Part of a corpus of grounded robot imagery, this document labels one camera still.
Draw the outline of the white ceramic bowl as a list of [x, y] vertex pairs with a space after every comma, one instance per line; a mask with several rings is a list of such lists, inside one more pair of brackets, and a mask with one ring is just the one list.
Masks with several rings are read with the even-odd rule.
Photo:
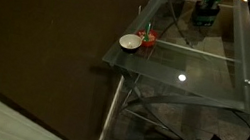
[[137, 35], [126, 34], [119, 39], [118, 43], [124, 52], [134, 53], [140, 48], [142, 39]]

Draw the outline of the red bowl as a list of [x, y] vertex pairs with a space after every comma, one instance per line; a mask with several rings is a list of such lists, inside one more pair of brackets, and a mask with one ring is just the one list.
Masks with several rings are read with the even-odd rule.
[[151, 46], [153, 46], [155, 44], [155, 42], [156, 42], [157, 37], [158, 37], [157, 32], [155, 32], [154, 30], [150, 30], [149, 35], [148, 35], [148, 39], [145, 39], [145, 37], [147, 35], [146, 35], [146, 32], [145, 32], [144, 29], [139, 30], [137, 32], [137, 35], [142, 39], [141, 45], [143, 47], [151, 47]]

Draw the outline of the green spoon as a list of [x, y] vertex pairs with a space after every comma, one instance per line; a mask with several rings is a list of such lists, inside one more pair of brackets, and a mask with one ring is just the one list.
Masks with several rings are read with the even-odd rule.
[[149, 41], [149, 33], [150, 33], [150, 31], [151, 31], [151, 23], [149, 22], [146, 25], [145, 36], [143, 37], [143, 41], [145, 41], [145, 42]]

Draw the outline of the glass table top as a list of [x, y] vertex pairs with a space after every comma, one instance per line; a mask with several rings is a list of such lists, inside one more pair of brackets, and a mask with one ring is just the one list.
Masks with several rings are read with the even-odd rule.
[[104, 56], [111, 66], [250, 114], [250, 11], [244, 0], [221, 0], [211, 26], [192, 16], [201, 0], [150, 0], [127, 33], [147, 24], [153, 46], [130, 54], [116, 42]]

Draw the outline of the curved metal table frame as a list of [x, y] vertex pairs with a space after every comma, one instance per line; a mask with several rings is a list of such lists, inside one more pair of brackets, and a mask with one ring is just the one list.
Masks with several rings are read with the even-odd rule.
[[147, 78], [138, 77], [133, 85], [137, 98], [126, 99], [118, 117], [136, 117], [176, 140], [207, 140], [214, 135], [221, 140], [249, 138], [250, 104], [234, 108]]

